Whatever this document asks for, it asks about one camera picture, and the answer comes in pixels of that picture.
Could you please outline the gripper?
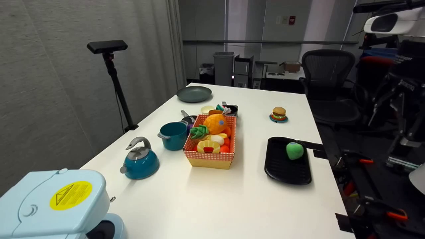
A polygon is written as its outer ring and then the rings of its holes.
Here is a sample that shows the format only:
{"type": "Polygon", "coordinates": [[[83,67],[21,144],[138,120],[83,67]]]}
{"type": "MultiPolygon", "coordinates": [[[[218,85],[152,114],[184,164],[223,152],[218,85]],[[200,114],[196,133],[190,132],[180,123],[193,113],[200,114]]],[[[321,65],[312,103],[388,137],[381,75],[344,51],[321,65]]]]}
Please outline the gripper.
{"type": "Polygon", "coordinates": [[[368,126],[371,126],[378,109],[388,103],[397,117],[399,144],[420,147],[425,144],[425,42],[401,42],[394,59],[393,77],[396,84],[375,100],[368,126]]]}

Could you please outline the green plush fruit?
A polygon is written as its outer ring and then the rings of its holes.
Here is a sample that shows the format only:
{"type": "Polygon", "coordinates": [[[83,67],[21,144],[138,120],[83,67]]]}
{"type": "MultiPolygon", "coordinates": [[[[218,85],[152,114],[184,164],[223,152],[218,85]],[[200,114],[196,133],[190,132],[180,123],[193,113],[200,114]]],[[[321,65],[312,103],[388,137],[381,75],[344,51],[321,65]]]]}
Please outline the green plush fruit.
{"type": "Polygon", "coordinates": [[[286,145],[286,152],[290,160],[297,160],[304,155],[304,147],[297,142],[290,142],[286,145]]]}

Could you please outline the black tray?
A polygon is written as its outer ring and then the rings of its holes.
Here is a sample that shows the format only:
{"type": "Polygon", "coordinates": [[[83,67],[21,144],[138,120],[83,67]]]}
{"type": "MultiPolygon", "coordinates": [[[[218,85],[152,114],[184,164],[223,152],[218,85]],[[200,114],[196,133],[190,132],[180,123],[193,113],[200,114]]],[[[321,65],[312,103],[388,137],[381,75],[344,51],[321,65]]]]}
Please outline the black tray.
{"type": "Polygon", "coordinates": [[[312,182],[307,148],[301,141],[291,138],[268,139],[264,171],[270,178],[281,183],[304,186],[312,182]],[[300,159],[288,158],[286,145],[290,142],[297,142],[304,147],[304,155],[300,159]]]}

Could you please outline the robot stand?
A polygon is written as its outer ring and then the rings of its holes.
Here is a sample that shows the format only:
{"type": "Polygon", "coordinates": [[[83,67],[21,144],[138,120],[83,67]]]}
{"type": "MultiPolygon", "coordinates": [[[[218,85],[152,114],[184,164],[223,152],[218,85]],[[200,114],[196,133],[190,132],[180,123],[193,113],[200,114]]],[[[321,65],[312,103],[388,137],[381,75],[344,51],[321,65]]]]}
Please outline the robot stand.
{"type": "MultiPolygon", "coordinates": [[[[408,178],[403,167],[386,165],[391,141],[369,135],[338,135],[337,154],[322,144],[306,142],[315,155],[329,159],[331,169],[348,200],[348,216],[339,216],[339,224],[359,239],[425,239],[425,195],[408,178]],[[373,164],[357,160],[372,159],[373,164]],[[387,217],[387,211],[404,210],[407,221],[387,217]]],[[[407,162],[422,165],[425,147],[413,149],[407,162]]]]}

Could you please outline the toy burger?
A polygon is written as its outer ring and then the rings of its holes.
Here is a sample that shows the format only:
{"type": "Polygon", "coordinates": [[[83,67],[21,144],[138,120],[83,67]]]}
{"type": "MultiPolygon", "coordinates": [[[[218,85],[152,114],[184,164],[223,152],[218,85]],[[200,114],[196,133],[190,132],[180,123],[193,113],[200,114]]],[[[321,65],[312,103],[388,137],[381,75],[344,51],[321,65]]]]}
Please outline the toy burger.
{"type": "Polygon", "coordinates": [[[283,107],[274,107],[272,113],[269,115],[269,118],[275,123],[284,123],[288,121],[286,110],[283,107]]]}

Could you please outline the white desk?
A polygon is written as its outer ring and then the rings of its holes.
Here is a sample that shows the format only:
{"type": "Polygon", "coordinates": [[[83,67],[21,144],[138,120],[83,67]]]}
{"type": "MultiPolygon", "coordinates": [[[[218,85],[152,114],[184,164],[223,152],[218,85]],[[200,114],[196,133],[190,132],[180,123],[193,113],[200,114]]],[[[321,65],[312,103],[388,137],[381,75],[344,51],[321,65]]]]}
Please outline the white desk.
{"type": "Polygon", "coordinates": [[[285,72],[267,72],[266,79],[280,79],[280,80],[299,80],[299,78],[305,77],[302,70],[296,73],[285,72]]]}

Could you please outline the grey cabinet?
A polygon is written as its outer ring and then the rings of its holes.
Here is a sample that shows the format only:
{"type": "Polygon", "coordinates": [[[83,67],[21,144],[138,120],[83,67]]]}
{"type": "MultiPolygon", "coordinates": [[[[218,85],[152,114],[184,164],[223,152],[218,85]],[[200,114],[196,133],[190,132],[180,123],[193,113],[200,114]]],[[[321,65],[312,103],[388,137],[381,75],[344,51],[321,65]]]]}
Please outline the grey cabinet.
{"type": "Polygon", "coordinates": [[[242,58],[240,55],[234,58],[233,86],[239,88],[253,87],[254,56],[242,58]]]}

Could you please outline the grey trash bin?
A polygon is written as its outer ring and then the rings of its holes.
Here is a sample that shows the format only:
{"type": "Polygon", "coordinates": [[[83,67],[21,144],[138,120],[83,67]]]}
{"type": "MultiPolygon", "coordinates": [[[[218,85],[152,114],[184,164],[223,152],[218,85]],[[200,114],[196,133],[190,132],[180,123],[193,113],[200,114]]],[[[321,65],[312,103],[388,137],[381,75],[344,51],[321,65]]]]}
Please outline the grey trash bin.
{"type": "Polygon", "coordinates": [[[234,52],[215,52],[214,81],[219,86],[232,86],[234,52]]]}

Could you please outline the white toy food piece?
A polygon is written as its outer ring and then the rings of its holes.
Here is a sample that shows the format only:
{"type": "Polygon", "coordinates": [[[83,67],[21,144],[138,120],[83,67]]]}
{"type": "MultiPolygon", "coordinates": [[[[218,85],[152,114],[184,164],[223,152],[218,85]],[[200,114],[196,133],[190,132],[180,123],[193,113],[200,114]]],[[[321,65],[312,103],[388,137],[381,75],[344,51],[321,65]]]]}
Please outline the white toy food piece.
{"type": "Polygon", "coordinates": [[[217,142],[220,146],[222,146],[224,144],[227,144],[227,141],[229,141],[229,138],[227,134],[219,133],[219,134],[208,135],[207,140],[217,142]]]}

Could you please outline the orange plush pineapple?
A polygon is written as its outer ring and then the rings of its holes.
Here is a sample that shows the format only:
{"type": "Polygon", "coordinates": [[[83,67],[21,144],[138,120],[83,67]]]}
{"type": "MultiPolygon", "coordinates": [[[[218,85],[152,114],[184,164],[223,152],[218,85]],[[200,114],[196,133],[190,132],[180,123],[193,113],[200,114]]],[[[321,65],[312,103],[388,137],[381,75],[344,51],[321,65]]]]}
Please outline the orange plush pineapple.
{"type": "Polygon", "coordinates": [[[228,123],[224,115],[213,114],[207,116],[203,122],[190,129],[191,139],[202,138],[206,135],[220,134],[227,129],[228,123]]]}

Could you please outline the yellow toy pineapple slice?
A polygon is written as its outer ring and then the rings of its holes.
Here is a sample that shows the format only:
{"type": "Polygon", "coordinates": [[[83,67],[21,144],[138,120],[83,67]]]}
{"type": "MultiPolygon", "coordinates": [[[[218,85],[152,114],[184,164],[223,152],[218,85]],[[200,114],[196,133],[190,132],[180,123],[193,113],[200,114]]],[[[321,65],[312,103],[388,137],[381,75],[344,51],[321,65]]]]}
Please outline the yellow toy pineapple slice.
{"type": "Polygon", "coordinates": [[[196,146],[196,151],[198,153],[220,153],[221,145],[212,140],[202,140],[196,146]]]}

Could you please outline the grey plate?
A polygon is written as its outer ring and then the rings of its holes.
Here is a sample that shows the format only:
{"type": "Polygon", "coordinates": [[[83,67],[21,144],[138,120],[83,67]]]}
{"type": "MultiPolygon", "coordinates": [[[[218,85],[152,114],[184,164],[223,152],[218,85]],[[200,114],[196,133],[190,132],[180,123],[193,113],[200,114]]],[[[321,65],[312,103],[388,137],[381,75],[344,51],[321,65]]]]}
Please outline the grey plate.
{"type": "Polygon", "coordinates": [[[176,95],[183,102],[199,103],[208,100],[212,95],[212,91],[203,86],[187,86],[179,89],[176,95]]]}

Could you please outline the small black toy pan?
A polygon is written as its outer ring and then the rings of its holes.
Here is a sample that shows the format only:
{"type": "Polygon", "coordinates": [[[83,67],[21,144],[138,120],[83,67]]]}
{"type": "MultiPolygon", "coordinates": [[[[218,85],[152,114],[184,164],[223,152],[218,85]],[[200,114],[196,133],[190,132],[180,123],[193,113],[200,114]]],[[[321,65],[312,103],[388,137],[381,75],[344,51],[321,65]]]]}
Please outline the small black toy pan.
{"type": "Polygon", "coordinates": [[[181,113],[183,115],[182,121],[187,122],[187,133],[189,133],[196,122],[197,115],[189,115],[184,110],[181,110],[181,113]]]}

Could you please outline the teal toy pot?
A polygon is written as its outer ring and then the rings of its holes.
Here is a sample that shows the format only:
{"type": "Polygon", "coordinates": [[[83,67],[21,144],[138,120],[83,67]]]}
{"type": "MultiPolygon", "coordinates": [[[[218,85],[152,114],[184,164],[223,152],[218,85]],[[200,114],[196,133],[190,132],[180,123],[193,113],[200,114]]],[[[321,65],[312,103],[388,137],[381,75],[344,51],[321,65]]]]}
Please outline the teal toy pot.
{"type": "Polygon", "coordinates": [[[161,127],[157,136],[162,139],[165,149],[179,151],[184,148],[187,139],[187,126],[186,121],[173,121],[161,127]]]}

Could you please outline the light blue toy appliance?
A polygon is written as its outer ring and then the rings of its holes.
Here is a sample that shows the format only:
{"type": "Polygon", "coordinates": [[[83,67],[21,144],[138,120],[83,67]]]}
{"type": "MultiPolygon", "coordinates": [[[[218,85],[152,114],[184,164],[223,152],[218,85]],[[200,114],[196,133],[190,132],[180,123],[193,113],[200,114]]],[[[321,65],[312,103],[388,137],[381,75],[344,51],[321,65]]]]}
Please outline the light blue toy appliance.
{"type": "Polygon", "coordinates": [[[0,197],[0,239],[128,239],[94,170],[27,173],[0,197]]]}

